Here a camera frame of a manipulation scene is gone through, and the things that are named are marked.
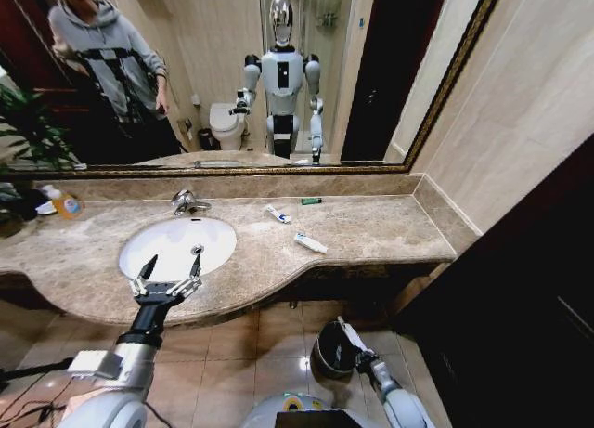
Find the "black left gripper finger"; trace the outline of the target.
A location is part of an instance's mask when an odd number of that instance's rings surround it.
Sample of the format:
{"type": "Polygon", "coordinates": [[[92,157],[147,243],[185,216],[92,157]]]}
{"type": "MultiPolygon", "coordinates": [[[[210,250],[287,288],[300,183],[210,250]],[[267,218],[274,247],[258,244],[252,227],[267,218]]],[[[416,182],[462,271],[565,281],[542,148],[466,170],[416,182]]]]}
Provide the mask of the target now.
{"type": "Polygon", "coordinates": [[[157,263],[158,255],[153,255],[140,269],[135,278],[129,279],[129,285],[134,297],[148,294],[147,282],[157,263]]]}
{"type": "Polygon", "coordinates": [[[201,254],[198,253],[195,257],[195,260],[194,260],[191,268],[190,268],[187,278],[176,283],[170,289],[170,295],[171,296],[189,297],[201,285],[200,272],[201,272],[201,254]]]}

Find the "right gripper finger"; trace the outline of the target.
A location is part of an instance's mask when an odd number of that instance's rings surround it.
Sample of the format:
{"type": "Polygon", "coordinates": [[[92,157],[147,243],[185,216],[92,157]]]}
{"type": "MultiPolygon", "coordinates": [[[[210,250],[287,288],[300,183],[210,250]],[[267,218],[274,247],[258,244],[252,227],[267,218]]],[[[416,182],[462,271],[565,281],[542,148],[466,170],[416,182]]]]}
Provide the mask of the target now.
{"type": "Polygon", "coordinates": [[[340,330],[342,331],[343,337],[347,340],[348,344],[353,350],[355,350],[357,353],[369,351],[369,348],[365,345],[358,332],[350,323],[346,322],[342,316],[337,316],[337,322],[339,324],[340,330]]]}

